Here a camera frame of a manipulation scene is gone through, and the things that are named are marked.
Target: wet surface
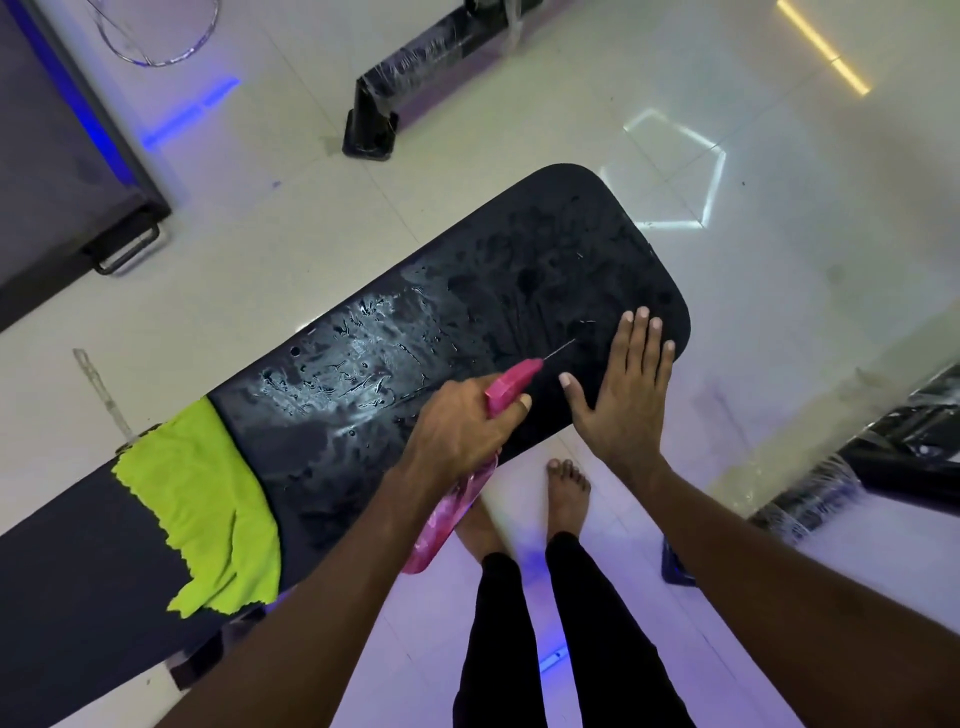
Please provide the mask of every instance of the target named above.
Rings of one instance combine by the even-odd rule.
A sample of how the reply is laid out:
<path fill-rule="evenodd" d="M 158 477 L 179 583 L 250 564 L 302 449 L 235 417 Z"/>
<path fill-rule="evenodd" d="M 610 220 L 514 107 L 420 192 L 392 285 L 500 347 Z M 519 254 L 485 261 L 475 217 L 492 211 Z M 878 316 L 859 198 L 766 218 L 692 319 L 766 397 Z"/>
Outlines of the wet surface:
<path fill-rule="evenodd" d="M 353 523 L 447 379 L 503 371 L 576 337 L 531 384 L 534 408 L 501 462 L 570 423 L 556 376 L 593 400 L 620 313 L 642 304 L 682 352 L 679 291 L 607 187 L 575 165 L 540 170 L 210 398 L 277 512 L 313 549 Z M 290 552 L 287 534 L 284 549 Z"/>

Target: black metal frame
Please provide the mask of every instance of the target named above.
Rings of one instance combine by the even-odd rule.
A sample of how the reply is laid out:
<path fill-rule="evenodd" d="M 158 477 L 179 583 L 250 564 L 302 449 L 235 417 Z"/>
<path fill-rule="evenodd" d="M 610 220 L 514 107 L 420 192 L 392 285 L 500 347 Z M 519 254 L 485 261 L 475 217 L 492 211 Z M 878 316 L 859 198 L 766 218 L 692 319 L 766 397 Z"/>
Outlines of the black metal frame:
<path fill-rule="evenodd" d="M 78 120 L 95 125 L 96 131 L 111 143 L 115 155 L 108 162 L 118 179 L 139 193 L 138 200 L 131 205 L 112 210 L 101 230 L 87 239 L 64 241 L 55 255 L 0 288 L 3 330 L 90 270 L 110 275 L 128 265 L 159 238 L 158 224 L 170 215 L 171 209 L 35 0 L 0 1 L 10 10 L 38 59 L 61 89 L 61 95 L 63 89 L 70 93 L 74 112 L 78 113 L 78 104 L 82 106 L 84 119 L 78 113 Z"/>
<path fill-rule="evenodd" d="M 543 0 L 522 0 L 520 17 Z M 394 151 L 396 109 L 444 69 L 507 30 L 503 0 L 465 3 L 357 79 L 347 114 L 344 154 L 386 161 Z"/>

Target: finger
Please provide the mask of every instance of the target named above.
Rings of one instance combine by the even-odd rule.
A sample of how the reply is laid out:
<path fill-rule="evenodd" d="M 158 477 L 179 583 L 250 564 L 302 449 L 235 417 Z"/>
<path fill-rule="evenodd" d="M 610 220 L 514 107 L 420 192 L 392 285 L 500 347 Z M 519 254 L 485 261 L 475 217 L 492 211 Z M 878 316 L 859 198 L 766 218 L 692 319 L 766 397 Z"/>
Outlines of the finger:
<path fill-rule="evenodd" d="M 663 345 L 663 354 L 660 356 L 660 368 L 657 369 L 657 390 L 666 392 L 666 385 L 670 383 L 673 373 L 673 357 L 677 355 L 677 345 L 668 341 Z"/>
<path fill-rule="evenodd" d="M 643 347 L 647 341 L 647 325 L 650 323 L 650 309 L 642 305 L 636 310 L 634 330 L 630 334 L 630 351 L 627 354 L 627 371 L 632 374 L 643 373 Z"/>
<path fill-rule="evenodd" d="M 526 419 L 530 407 L 533 406 L 533 398 L 526 392 L 517 397 L 509 407 L 490 420 L 490 430 L 493 439 L 496 441 L 491 449 L 497 449 L 507 442 L 514 430 L 521 422 Z"/>
<path fill-rule="evenodd" d="M 630 350 L 630 333 L 634 330 L 634 312 L 624 311 L 620 323 L 613 335 L 610 344 L 610 360 L 607 362 L 607 373 L 603 377 L 606 386 L 612 378 L 623 376 L 627 371 L 627 352 Z"/>
<path fill-rule="evenodd" d="M 560 386 L 564 388 L 564 396 L 570 405 L 570 414 L 573 415 L 573 425 L 579 430 L 590 415 L 587 398 L 584 397 L 584 388 L 580 386 L 577 377 L 570 372 L 560 375 Z"/>
<path fill-rule="evenodd" d="M 643 378 L 653 382 L 657 380 L 657 364 L 660 362 L 660 335 L 663 333 L 663 321 L 652 319 L 647 328 L 647 345 L 643 350 Z"/>
<path fill-rule="evenodd" d="M 503 372 L 494 372 L 491 375 L 478 376 L 474 381 L 480 385 L 481 389 L 486 391 L 487 387 L 497 381 L 502 374 Z"/>

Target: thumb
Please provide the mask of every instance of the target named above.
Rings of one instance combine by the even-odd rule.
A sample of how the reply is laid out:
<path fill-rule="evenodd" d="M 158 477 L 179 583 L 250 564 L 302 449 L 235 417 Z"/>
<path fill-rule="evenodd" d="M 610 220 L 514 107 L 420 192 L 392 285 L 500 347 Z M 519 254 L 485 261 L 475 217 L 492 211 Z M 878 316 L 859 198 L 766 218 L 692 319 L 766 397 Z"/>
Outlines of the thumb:
<path fill-rule="evenodd" d="M 495 433 L 494 437 L 497 440 L 497 447 L 507 442 L 507 439 L 513 434 L 514 430 L 526 419 L 527 413 L 530 411 L 533 403 L 533 398 L 523 393 L 511 402 L 510 406 L 503 410 L 503 412 L 490 420 L 492 430 Z"/>
<path fill-rule="evenodd" d="M 564 372 L 560 375 L 560 386 L 564 388 L 566 403 L 570 405 L 570 413 L 573 415 L 573 424 L 580 429 L 583 422 L 590 414 L 590 408 L 587 406 L 587 398 L 584 397 L 584 388 L 580 386 L 577 377 Z"/>

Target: left hand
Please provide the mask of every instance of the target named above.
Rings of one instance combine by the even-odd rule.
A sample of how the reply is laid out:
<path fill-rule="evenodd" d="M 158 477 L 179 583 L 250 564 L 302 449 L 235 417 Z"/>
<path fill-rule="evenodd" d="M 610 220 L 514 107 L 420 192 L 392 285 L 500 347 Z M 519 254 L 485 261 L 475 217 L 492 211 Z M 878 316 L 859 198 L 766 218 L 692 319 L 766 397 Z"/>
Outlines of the left hand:
<path fill-rule="evenodd" d="M 484 395 L 500 374 L 448 381 L 423 406 L 398 466 L 439 499 L 493 457 L 523 422 L 533 401 L 520 395 L 499 417 L 487 417 Z"/>

